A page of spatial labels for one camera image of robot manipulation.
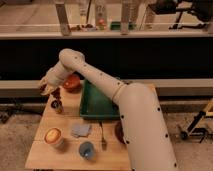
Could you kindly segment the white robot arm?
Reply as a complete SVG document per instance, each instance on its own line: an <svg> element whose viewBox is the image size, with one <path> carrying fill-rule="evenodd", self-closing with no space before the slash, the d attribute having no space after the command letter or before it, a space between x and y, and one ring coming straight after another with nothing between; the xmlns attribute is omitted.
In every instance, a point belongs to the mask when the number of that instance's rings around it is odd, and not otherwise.
<svg viewBox="0 0 213 171"><path fill-rule="evenodd" d="M132 171L179 171L157 95L145 84L127 84L85 62L81 52L63 49L39 82L42 95L54 92L77 71L119 108Z"/></svg>

